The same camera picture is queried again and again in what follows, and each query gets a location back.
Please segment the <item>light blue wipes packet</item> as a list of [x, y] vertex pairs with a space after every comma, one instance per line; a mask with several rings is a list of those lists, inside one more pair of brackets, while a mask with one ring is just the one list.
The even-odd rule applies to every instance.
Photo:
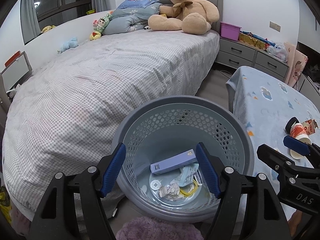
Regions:
[[185, 187], [193, 182], [194, 174], [198, 171], [199, 164], [193, 163], [182, 167], [177, 178], [179, 187]]

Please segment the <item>white paper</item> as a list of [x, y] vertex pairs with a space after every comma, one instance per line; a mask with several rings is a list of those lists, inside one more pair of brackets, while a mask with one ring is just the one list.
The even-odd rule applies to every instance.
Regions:
[[172, 202], [184, 198], [184, 195], [180, 193], [180, 187], [178, 183], [172, 183], [170, 185], [161, 186], [158, 190], [158, 194], [161, 198], [164, 198]]

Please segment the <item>lavender cardboard box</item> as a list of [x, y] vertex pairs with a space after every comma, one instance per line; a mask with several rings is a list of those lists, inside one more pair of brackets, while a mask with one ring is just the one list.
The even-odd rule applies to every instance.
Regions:
[[194, 162], [196, 162], [195, 152], [193, 149], [190, 149], [173, 157], [151, 164], [150, 171], [152, 174], [160, 175]]

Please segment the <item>white bottle cap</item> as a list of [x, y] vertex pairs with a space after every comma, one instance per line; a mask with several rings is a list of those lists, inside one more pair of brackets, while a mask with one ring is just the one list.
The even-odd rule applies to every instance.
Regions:
[[161, 188], [162, 184], [159, 180], [153, 180], [151, 183], [150, 183], [150, 188], [153, 190], [153, 191], [157, 191]]

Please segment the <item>red white paper cup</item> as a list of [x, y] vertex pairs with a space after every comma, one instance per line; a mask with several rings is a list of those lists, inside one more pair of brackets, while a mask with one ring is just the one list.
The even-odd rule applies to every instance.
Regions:
[[290, 137], [311, 145], [311, 140], [306, 132], [306, 128], [298, 121], [296, 117], [292, 117], [288, 121], [285, 126], [285, 130]]

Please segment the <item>light blue patterned blanket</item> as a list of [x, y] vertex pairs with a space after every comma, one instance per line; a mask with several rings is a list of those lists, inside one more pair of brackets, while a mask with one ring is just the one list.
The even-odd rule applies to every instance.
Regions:
[[290, 150], [283, 144], [288, 121], [296, 117], [319, 122], [319, 111], [308, 98], [252, 67], [238, 68], [226, 88], [229, 111], [244, 125], [255, 151], [266, 144], [290, 157]]

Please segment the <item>pink rolled mats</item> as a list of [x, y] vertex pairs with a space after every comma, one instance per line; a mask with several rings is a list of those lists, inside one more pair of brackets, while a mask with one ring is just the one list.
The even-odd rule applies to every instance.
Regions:
[[288, 52], [287, 65], [289, 66], [289, 70], [285, 77], [285, 83], [288, 86], [293, 87], [299, 80], [308, 61], [308, 57], [298, 51], [295, 45], [285, 42], [284, 46]]

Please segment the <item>clear plastic bag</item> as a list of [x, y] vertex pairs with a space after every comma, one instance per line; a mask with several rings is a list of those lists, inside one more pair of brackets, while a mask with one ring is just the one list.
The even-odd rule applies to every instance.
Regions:
[[272, 56], [279, 59], [280, 61], [287, 63], [289, 53], [288, 53], [287, 49], [285, 48], [284, 44], [279, 43], [279, 44], [275, 44], [274, 46], [268, 46], [266, 48], [266, 51], [269, 54], [271, 54]]

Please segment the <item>grey drawer cabinet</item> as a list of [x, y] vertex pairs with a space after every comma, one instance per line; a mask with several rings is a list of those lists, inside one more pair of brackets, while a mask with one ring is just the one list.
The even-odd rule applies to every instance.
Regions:
[[244, 42], [220, 38], [220, 50], [215, 60], [224, 66], [238, 69], [241, 66], [253, 67], [284, 82], [289, 67], [274, 56], [246, 45]]

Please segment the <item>gold gift boxes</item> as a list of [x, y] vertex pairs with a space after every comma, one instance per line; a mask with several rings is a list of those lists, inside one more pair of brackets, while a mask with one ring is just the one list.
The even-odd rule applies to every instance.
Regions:
[[239, 41], [261, 50], [266, 50], [269, 46], [266, 39], [245, 31], [239, 33]]

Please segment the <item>purple plastic tub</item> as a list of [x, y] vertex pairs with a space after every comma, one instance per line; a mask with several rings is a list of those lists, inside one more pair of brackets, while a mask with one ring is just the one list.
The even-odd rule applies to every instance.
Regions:
[[237, 41], [239, 39], [240, 30], [240, 26], [221, 22], [220, 36], [232, 41]]

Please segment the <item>large tan teddy bear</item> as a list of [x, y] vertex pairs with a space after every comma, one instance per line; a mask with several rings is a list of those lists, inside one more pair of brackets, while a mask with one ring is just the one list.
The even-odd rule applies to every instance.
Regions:
[[217, 6], [208, 0], [170, 1], [171, 7], [161, 5], [159, 14], [149, 17], [148, 26], [151, 30], [182, 30], [188, 34], [203, 35], [220, 19]]

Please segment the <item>small blue plush toy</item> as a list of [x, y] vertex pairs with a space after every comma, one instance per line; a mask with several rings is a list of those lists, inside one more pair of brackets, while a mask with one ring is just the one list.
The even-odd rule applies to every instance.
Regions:
[[69, 41], [64, 42], [61, 48], [57, 51], [57, 53], [61, 54], [66, 50], [76, 48], [78, 45], [78, 39], [76, 37], [73, 37]]

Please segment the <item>yellow plush toy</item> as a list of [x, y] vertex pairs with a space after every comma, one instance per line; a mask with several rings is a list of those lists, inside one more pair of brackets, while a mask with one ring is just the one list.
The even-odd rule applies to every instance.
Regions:
[[56, 27], [55, 25], [45, 26], [45, 27], [41, 30], [41, 33], [44, 34], [44, 33], [48, 32], [49, 30], [54, 29], [55, 27]]

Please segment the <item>blue folded quilt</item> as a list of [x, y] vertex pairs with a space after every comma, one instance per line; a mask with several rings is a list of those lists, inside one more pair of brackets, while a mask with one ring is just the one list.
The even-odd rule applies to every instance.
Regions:
[[145, 29], [152, 15], [159, 15], [159, 0], [125, 0], [109, 15], [103, 35], [129, 33]]

